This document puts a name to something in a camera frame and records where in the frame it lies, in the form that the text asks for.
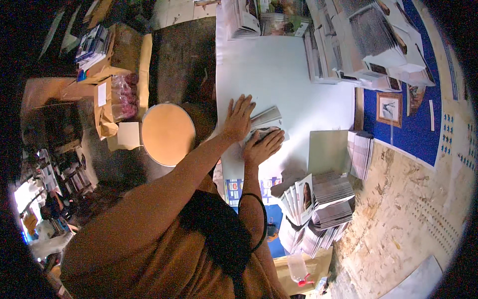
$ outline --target printed photograph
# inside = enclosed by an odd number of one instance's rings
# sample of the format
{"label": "printed photograph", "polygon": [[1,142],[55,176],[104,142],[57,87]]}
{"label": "printed photograph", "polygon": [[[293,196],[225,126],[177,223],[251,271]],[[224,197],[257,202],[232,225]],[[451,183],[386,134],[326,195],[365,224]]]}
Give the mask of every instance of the printed photograph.
{"label": "printed photograph", "polygon": [[312,205],[312,192],[310,190],[309,183],[304,184],[304,206],[302,207],[302,211],[305,212],[310,205]]}
{"label": "printed photograph", "polygon": [[377,92],[377,121],[402,127],[402,94]]}
{"label": "printed photograph", "polygon": [[425,97],[426,86],[410,86],[407,84],[407,116],[414,116]]}

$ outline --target plastic bag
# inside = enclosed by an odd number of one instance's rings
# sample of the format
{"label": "plastic bag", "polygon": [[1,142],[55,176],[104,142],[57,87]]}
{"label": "plastic bag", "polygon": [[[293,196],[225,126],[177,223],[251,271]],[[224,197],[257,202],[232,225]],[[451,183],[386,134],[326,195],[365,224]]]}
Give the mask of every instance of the plastic bag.
{"label": "plastic bag", "polygon": [[44,259],[50,254],[62,251],[72,237],[73,235],[71,233],[65,233],[48,240],[33,240],[30,242],[30,250],[35,259]]}
{"label": "plastic bag", "polygon": [[113,118],[116,120],[127,120],[138,113],[138,106],[134,104],[116,104],[111,105],[113,111]]}
{"label": "plastic bag", "polygon": [[139,76],[131,73],[127,76],[113,76],[111,80],[111,108],[115,122],[132,118],[138,113],[136,96]]}

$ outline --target dark hair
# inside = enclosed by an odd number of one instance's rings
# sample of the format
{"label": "dark hair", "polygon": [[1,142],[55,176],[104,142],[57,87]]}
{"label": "dark hair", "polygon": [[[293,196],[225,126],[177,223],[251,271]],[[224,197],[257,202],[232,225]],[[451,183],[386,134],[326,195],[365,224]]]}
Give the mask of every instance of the dark hair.
{"label": "dark hair", "polygon": [[98,184],[93,192],[79,195],[75,211],[77,224],[84,227],[92,219],[114,207],[123,199],[124,194],[125,187],[121,184],[117,186]]}

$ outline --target sticker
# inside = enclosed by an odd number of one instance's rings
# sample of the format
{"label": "sticker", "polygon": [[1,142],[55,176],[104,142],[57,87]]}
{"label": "sticker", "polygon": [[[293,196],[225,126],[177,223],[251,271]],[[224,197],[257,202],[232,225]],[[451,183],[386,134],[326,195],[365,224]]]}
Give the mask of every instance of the sticker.
{"label": "sticker", "polygon": [[98,86],[98,107],[106,105],[106,82]]}

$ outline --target white label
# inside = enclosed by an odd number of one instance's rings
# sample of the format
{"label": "white label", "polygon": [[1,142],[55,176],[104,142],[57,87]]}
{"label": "white label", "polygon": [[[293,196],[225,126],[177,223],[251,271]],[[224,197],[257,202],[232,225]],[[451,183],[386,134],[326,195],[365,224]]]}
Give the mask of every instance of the white label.
{"label": "white label", "polygon": [[304,35],[305,30],[307,29],[307,27],[309,27],[309,23],[301,22],[300,23],[300,28],[297,29],[297,31],[295,32],[295,36],[302,37]]}
{"label": "white label", "polygon": [[98,107],[106,105],[106,82],[98,86]]}
{"label": "white label", "polygon": [[433,112],[433,102],[432,100],[428,101],[430,103],[430,120],[431,120],[431,130],[435,132],[435,113]]}

